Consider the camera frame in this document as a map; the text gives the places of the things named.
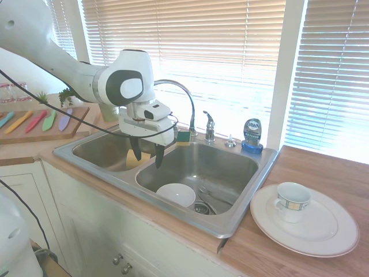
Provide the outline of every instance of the white cabinet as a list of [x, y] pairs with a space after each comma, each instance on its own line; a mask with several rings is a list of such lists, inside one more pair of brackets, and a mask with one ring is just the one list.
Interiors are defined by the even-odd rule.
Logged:
[[[73, 277], [235, 277], [216, 257], [189, 247], [149, 219], [43, 162], [66, 233]], [[121, 253], [124, 259], [113, 265]]]
[[[51, 223], [51, 221], [57, 221], [55, 218], [58, 219], [59, 215], [41, 163], [36, 162], [16, 166], [2, 166], [0, 167], [0, 179], [17, 192], [39, 218], [49, 241], [51, 250], [58, 256], [60, 265], [67, 269]], [[46, 248], [47, 245], [43, 234], [36, 219], [28, 209], [2, 184], [0, 184], [0, 191], [10, 198], [22, 212], [22, 215], [28, 224], [31, 239], [42, 248]]]

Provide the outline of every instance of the mug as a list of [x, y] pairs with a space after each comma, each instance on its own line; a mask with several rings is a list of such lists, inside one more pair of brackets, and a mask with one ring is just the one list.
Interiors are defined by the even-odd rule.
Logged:
[[285, 182], [278, 185], [277, 191], [278, 198], [274, 201], [274, 207], [279, 217], [289, 223], [300, 221], [311, 201], [310, 189], [297, 183]]

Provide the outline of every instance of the gooseneck faucet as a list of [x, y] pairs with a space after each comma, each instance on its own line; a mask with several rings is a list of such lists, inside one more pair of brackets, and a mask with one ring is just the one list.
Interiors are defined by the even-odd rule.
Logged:
[[191, 106], [192, 106], [192, 116], [191, 116], [191, 120], [190, 120], [190, 134], [191, 134], [191, 136], [197, 136], [197, 132], [195, 130], [195, 105], [194, 105], [194, 101], [192, 100], [191, 92], [184, 85], [182, 85], [181, 83], [179, 83], [177, 81], [162, 79], [162, 80], [157, 80], [157, 81], [154, 82], [154, 86], [155, 85], [160, 85], [160, 84], [176, 85], [177, 87], [180, 87], [181, 89], [183, 89], [185, 93], [187, 93], [187, 95], [190, 98]]

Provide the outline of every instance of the window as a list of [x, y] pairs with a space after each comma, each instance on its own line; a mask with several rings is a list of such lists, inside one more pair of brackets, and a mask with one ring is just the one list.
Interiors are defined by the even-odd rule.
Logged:
[[51, 10], [54, 41], [58, 46], [77, 59], [64, 0], [44, 0]]
[[[243, 138], [250, 118], [267, 138], [285, 0], [81, 0], [91, 63], [108, 65], [120, 50], [147, 51], [155, 79], [193, 94], [196, 126], [206, 110], [216, 132]], [[187, 96], [172, 85], [157, 98], [189, 123]]]
[[285, 143], [369, 163], [369, 0], [309, 0]]

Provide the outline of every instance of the wooden countertop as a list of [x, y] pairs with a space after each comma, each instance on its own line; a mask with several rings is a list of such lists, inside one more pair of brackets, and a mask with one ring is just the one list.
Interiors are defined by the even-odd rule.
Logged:
[[356, 249], [341, 257], [315, 258], [268, 238], [249, 211], [221, 259], [250, 277], [369, 276], [369, 166], [284, 146], [264, 185], [297, 182], [335, 199], [360, 229]]
[[[89, 122], [107, 128], [94, 113]], [[139, 212], [187, 241], [216, 254], [224, 241], [180, 221], [146, 202], [55, 157], [52, 150], [92, 133], [81, 125], [70, 140], [0, 145], [0, 166], [32, 163], [42, 158], [75, 179]], [[298, 182], [318, 190], [343, 205], [360, 229], [357, 248], [345, 256], [313, 258], [290, 251], [269, 239], [248, 212], [236, 234], [230, 238], [220, 259], [250, 277], [278, 276], [368, 276], [369, 272], [369, 166], [284, 146], [264, 185]]]
[[[90, 110], [84, 119], [85, 121], [96, 124], [101, 128], [109, 128], [118, 124], [117, 122], [104, 122], [97, 104], [85, 103], [84, 106], [90, 107]], [[98, 131], [85, 124], [81, 124], [81, 126], [77, 130], [76, 135], [73, 138], [67, 140], [49, 140], [39, 141], [36, 143], [14, 143], [0, 145], [0, 166], [33, 163], [35, 160], [38, 160], [38, 154], [41, 151], [44, 151], [46, 149], [54, 149], [74, 140], [81, 139], [82, 137], [88, 136], [94, 132]]]

